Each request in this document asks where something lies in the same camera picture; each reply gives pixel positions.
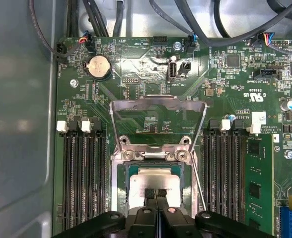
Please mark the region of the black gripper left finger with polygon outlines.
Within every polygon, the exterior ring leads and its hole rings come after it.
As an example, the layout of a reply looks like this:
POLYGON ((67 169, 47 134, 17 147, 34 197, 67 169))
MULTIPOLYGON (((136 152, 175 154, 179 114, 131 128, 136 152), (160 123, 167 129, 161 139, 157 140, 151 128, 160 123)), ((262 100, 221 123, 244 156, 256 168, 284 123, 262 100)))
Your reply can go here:
POLYGON ((157 210, 155 190, 145 189, 144 207, 130 210, 125 217, 117 211, 105 212, 55 235, 56 238, 153 238, 156 234, 157 210))

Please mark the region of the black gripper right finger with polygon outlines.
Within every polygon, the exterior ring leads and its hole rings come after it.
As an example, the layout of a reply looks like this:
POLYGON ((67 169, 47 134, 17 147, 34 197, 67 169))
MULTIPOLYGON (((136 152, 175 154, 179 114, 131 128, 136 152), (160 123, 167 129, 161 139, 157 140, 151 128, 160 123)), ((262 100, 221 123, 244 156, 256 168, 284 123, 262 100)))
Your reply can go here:
POLYGON ((163 238, 272 238, 273 236, 253 226, 232 220, 221 214, 203 211, 195 218, 184 214, 180 208, 168 205, 167 192, 156 192, 157 207, 164 225, 163 238))

